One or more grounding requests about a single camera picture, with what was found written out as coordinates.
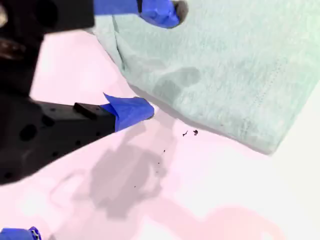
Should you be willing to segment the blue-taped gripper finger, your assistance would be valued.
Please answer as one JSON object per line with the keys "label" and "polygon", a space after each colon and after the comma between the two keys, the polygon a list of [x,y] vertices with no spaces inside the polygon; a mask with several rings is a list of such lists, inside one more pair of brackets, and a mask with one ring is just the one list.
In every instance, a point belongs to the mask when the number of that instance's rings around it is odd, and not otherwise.
{"label": "blue-taped gripper finger", "polygon": [[96,16],[136,15],[165,29],[182,24],[188,14],[185,0],[95,0],[93,8]]}
{"label": "blue-taped gripper finger", "polygon": [[55,160],[154,116],[144,98],[107,95],[107,103],[74,105],[0,97],[0,183],[33,175]]}

